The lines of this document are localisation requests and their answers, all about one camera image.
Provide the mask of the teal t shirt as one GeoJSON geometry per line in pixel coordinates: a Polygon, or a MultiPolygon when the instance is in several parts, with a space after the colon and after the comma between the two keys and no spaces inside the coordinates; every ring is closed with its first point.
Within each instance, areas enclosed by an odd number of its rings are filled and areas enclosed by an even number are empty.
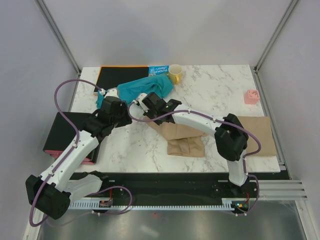
{"type": "Polygon", "coordinates": [[[141,93],[155,92],[160,98],[165,98],[174,89],[174,85],[166,75],[160,74],[119,84],[114,88],[117,89],[119,98],[129,104],[141,93]]]}

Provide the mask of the beige t shirt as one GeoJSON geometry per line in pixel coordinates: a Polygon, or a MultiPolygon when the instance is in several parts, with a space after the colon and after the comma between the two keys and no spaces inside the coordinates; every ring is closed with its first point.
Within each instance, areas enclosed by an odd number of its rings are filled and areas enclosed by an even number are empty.
{"type": "Polygon", "coordinates": [[[205,156],[205,145],[201,139],[207,135],[205,132],[184,124],[170,122],[157,125],[152,121],[147,124],[167,141],[168,155],[192,158],[205,156]]]}

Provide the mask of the black drawer organiser with pink fronts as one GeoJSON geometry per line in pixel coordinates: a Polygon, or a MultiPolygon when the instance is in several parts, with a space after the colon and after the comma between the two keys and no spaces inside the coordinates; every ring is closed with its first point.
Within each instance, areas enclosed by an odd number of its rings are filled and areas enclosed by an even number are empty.
{"type": "MultiPolygon", "coordinates": [[[[90,116],[90,113],[83,112],[63,113],[78,129],[83,126],[85,119],[90,116]]],[[[49,131],[43,151],[57,159],[75,136],[74,128],[58,112],[49,131]]]]}

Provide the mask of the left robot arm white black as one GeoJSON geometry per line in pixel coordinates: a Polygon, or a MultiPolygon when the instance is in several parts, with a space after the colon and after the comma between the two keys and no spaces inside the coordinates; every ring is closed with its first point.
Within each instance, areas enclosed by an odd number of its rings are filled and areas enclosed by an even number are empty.
{"type": "Polygon", "coordinates": [[[101,108],[85,119],[81,128],[58,159],[39,176],[30,175],[26,191],[31,208],[42,211],[57,220],[68,210],[70,204],[91,194],[106,196],[110,191],[108,177],[98,171],[86,173],[83,178],[70,178],[86,156],[95,150],[114,128],[132,123],[127,103],[108,96],[101,108]]]}

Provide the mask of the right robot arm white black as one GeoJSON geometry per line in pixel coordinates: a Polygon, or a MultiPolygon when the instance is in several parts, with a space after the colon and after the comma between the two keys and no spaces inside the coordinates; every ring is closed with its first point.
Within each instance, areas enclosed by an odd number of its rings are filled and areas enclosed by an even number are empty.
{"type": "Polygon", "coordinates": [[[227,160],[230,193],[240,197],[247,191],[248,177],[242,157],[246,153],[249,136],[242,131],[243,126],[234,114],[218,119],[214,115],[197,112],[176,99],[166,102],[154,92],[141,93],[137,101],[143,115],[153,119],[158,126],[163,123],[186,125],[214,137],[218,153],[227,160]]]}

